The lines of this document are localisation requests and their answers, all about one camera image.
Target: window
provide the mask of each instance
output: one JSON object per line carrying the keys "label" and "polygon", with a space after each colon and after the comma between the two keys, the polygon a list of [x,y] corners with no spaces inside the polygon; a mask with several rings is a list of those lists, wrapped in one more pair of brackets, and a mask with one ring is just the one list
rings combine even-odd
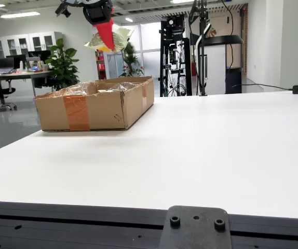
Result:
{"label": "window", "polygon": [[[160,58],[160,22],[140,25],[123,26],[133,29],[130,42],[137,50],[140,66],[144,66],[144,75],[153,76],[155,96],[159,96],[159,58]],[[123,73],[123,58],[121,52],[105,52],[104,59],[107,78],[116,78]]]}

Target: white tabletop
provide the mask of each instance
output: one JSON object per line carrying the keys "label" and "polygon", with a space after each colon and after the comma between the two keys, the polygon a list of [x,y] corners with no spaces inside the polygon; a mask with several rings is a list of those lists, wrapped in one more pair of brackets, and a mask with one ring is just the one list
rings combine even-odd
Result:
{"label": "white tabletop", "polygon": [[128,131],[34,133],[0,149],[0,201],[298,218],[298,95],[161,98]]}

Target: bolt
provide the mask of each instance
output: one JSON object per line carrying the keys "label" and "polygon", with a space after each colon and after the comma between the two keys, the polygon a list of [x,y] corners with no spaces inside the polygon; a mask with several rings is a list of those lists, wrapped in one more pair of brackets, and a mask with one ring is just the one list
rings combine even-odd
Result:
{"label": "bolt", "polygon": [[214,221],[215,229],[217,231],[225,231],[225,222],[222,219],[217,219]]}
{"label": "bolt", "polygon": [[170,217],[170,225],[171,227],[178,228],[180,227],[180,218],[178,216],[171,216]]}

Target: robotic arm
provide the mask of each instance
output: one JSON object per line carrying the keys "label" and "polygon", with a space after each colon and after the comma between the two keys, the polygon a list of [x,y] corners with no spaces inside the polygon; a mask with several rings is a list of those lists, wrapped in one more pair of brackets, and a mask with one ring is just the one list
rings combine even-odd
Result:
{"label": "robotic arm", "polygon": [[111,0],[61,0],[61,4],[56,10],[57,17],[60,14],[67,18],[71,15],[67,7],[82,7],[83,14],[87,21],[97,28],[105,45],[114,50],[111,13],[113,5]]}

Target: ceiling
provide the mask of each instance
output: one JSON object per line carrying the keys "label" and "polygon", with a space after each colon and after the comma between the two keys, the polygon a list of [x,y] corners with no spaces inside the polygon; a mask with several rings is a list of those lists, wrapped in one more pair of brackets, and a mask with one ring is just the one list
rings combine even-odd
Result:
{"label": "ceiling", "polygon": [[[240,9],[249,0],[231,0],[226,2],[230,9]],[[170,0],[112,0],[114,6],[113,20],[128,23],[125,17],[134,22],[160,21],[163,17],[175,14],[189,14],[192,3],[172,4]],[[0,16],[5,13],[38,11],[57,8],[60,0],[0,0],[5,7],[0,8]],[[220,0],[208,0],[210,12],[226,11]]]}

